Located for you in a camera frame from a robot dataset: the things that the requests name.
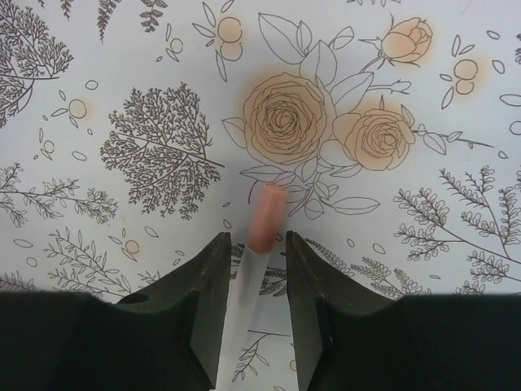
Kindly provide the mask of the orange capped white marker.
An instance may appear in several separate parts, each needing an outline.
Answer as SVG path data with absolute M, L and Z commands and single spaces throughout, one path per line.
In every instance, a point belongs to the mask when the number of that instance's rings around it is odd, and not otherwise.
M 231 287 L 221 340 L 217 390 L 229 390 L 241 345 L 252 320 L 287 204 L 288 191 L 265 184 L 259 194 L 235 282 Z

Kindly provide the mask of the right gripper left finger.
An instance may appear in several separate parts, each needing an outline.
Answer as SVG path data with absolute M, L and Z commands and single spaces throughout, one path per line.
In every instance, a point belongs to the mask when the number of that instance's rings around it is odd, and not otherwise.
M 82 292 L 1 295 L 4 390 L 211 390 L 231 238 L 110 304 Z

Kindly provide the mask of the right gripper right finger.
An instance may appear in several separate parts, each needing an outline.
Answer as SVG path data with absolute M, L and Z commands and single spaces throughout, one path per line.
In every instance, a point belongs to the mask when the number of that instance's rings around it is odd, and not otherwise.
M 286 236 L 287 295 L 301 390 L 517 390 L 520 299 L 391 300 Z

